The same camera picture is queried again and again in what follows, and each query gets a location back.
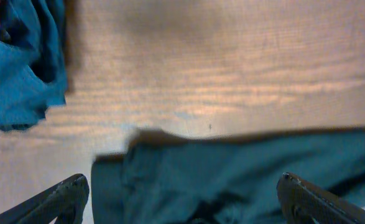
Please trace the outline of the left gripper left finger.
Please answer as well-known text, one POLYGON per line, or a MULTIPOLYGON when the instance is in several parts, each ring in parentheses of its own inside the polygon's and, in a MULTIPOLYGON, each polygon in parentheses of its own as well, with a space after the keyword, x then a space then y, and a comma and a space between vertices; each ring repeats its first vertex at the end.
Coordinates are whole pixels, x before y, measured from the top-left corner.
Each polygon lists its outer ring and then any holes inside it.
POLYGON ((75 174, 0 214, 0 224, 81 224, 90 189, 75 174))

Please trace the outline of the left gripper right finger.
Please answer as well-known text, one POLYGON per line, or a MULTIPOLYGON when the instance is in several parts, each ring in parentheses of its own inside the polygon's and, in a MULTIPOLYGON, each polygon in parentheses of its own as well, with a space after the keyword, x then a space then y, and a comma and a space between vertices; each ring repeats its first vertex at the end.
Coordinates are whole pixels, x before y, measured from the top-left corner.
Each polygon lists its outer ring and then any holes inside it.
POLYGON ((288 224, 365 224, 365 210, 285 172, 277 197, 288 224))

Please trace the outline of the black polo shirt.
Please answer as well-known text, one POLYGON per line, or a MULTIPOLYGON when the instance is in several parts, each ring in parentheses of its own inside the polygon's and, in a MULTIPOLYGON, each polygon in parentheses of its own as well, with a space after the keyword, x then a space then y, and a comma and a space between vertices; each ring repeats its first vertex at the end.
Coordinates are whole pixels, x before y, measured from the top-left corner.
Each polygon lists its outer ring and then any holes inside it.
POLYGON ((365 129, 187 139, 145 130, 91 168, 95 223, 284 223, 291 172, 365 206, 365 129))

